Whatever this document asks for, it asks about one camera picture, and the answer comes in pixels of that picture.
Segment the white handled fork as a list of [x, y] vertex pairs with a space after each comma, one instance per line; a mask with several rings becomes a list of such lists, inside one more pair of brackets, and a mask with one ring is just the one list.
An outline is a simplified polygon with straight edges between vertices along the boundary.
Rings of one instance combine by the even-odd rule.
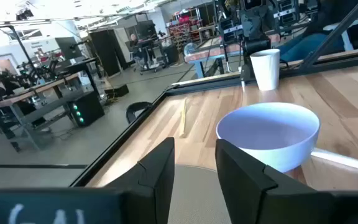
[[358, 159], [352, 157], [343, 156], [317, 147], [312, 150], [311, 155], [320, 159], [325, 159], [331, 162], [336, 162], [345, 166], [358, 169]]

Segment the white chair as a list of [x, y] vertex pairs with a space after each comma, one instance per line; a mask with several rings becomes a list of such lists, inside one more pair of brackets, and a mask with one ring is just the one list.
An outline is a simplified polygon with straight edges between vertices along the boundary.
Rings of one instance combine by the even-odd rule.
[[[323, 30], [332, 31], [332, 30], [336, 29], [338, 25], [339, 25], [339, 23], [330, 24], [330, 25], [325, 26], [323, 28]], [[353, 26], [356, 26], [356, 25], [358, 25], [358, 18], [352, 24], [350, 24], [349, 27], [341, 34], [345, 51], [354, 50], [354, 47], [351, 44], [351, 41], [350, 41], [350, 38], [349, 38], [349, 33], [348, 33], [347, 30], [349, 28], [353, 27]]]

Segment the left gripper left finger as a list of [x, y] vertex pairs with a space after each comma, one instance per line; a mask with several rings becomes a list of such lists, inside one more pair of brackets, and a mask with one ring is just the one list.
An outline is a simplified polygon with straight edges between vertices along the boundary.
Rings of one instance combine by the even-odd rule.
[[175, 139], [164, 139], [127, 172], [106, 185], [115, 205], [106, 224], [167, 224], [175, 177]]

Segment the black cabinet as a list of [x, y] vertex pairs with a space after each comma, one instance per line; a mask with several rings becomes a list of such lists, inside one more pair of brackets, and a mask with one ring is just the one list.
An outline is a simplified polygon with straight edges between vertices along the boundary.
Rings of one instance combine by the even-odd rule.
[[119, 62], [116, 56], [111, 36], [106, 30], [98, 32], [90, 32], [91, 41], [93, 43], [95, 52], [101, 62], [104, 71], [108, 77], [119, 73]]

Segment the black computer tower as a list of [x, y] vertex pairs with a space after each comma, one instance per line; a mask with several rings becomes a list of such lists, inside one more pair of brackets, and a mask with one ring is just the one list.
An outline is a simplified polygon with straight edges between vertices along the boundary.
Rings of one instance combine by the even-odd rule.
[[90, 91], [68, 102], [70, 113], [79, 127], [91, 125], [105, 115], [95, 91]]

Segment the yellow chopstick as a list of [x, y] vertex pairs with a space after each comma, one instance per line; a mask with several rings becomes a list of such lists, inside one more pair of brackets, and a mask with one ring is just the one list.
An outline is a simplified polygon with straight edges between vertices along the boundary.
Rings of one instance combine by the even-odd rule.
[[186, 105], [187, 105], [187, 99], [185, 98], [184, 101], [183, 101], [183, 108], [182, 108], [182, 111], [181, 111], [180, 137], [182, 137], [185, 134]]

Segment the round grey placemat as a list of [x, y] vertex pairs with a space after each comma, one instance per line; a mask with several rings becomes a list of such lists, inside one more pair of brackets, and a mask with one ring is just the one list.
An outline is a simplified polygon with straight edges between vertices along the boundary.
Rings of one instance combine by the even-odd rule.
[[168, 224], [231, 224], [215, 170], [175, 166]]

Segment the pale purple bowl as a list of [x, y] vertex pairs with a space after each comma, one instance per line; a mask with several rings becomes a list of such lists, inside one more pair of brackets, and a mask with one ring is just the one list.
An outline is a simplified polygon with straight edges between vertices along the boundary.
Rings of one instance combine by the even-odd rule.
[[318, 140], [318, 116], [300, 105], [257, 103], [225, 115], [216, 135], [280, 172], [310, 158]]

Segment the white ribbed cup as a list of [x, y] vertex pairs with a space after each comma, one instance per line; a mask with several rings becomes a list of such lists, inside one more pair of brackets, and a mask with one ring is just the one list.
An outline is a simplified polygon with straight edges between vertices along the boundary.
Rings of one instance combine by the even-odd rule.
[[259, 90], [276, 89], [280, 75], [280, 50], [262, 50], [251, 54], [250, 60]]

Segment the black box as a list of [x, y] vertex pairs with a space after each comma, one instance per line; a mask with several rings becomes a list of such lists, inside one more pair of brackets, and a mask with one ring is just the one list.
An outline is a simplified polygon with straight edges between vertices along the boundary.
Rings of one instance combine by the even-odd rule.
[[122, 97], [129, 93], [129, 89], [126, 84], [120, 86], [113, 86], [104, 90], [108, 98]]

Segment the blue framed table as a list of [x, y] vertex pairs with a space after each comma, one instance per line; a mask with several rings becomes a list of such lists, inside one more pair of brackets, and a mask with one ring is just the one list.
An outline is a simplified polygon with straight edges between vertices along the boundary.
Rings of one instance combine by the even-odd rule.
[[185, 56], [185, 62], [193, 64], [196, 69], [197, 78], [215, 76], [231, 73], [229, 57], [242, 55], [242, 47], [239, 44], [214, 44], [207, 46], [204, 43], [201, 47], [192, 50]]

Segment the wooden top workbench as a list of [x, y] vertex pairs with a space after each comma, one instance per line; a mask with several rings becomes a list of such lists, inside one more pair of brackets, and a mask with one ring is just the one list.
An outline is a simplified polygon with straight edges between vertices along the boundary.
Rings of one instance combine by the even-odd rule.
[[[57, 99], [43, 106], [38, 107], [35, 111], [24, 114], [19, 108], [18, 102], [32, 98], [33, 96], [40, 96], [43, 92], [53, 89], [57, 94]], [[19, 123], [21, 133], [13, 138], [10, 142], [22, 143], [29, 142], [34, 149], [39, 150], [40, 146], [48, 142], [47, 135], [42, 132], [44, 128], [56, 123], [59, 119], [70, 117], [71, 111], [69, 103], [73, 100], [85, 95], [83, 88], [77, 74], [65, 75], [63, 78], [48, 82], [44, 85], [37, 85], [32, 88], [25, 89], [23, 92], [0, 100], [0, 109], [8, 107], [12, 111], [15, 119]], [[33, 126], [32, 123], [44, 117], [52, 111], [63, 108], [63, 111], [50, 119], [46, 120], [40, 126]]]

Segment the black monitor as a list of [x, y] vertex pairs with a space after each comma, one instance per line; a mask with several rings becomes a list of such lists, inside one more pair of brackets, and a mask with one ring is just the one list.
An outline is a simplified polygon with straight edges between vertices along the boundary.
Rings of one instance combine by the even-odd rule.
[[83, 56], [73, 37], [57, 37], [55, 40], [66, 60]]

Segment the red storage shelves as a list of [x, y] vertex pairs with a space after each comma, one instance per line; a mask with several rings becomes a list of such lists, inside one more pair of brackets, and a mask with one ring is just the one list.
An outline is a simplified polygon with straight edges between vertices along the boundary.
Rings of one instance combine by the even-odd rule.
[[189, 7], [173, 14], [167, 28], [172, 43], [181, 50], [187, 43], [197, 43], [201, 40], [199, 28], [202, 18], [198, 7]]

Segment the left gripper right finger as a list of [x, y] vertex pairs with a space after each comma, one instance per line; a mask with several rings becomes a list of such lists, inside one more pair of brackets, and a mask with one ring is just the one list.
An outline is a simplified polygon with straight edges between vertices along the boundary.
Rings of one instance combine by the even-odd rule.
[[329, 224], [333, 197], [216, 141], [218, 179], [232, 224]]

